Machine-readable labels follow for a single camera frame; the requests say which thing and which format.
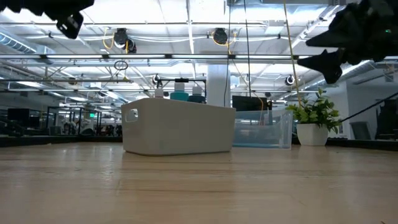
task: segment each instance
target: white column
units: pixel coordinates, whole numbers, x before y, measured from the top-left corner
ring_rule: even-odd
[[[230,73],[227,65],[209,65],[207,72],[207,104],[231,106]]]

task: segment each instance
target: green leaves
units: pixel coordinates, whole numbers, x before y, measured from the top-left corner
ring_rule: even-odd
[[[298,105],[289,105],[286,109],[293,111],[294,119],[301,124],[317,124],[319,127],[325,125],[329,131],[338,133],[338,126],[340,122],[337,120],[339,113],[334,110],[335,104],[330,102],[326,96],[322,96],[323,91],[318,90],[316,100],[302,100],[302,107]]]

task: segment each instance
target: white flower pot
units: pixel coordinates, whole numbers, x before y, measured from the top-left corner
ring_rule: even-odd
[[[324,146],[329,131],[325,125],[319,128],[316,124],[298,124],[297,136],[302,146]]]

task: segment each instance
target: desk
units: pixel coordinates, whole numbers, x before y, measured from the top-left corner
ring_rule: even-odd
[[[144,157],[121,143],[0,150],[8,223],[380,224],[398,220],[398,153],[337,147]]]

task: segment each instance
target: bin handle cutout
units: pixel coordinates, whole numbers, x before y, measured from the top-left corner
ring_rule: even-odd
[[[138,120],[138,110],[137,109],[129,109],[126,114],[124,114],[125,122],[136,122]]]

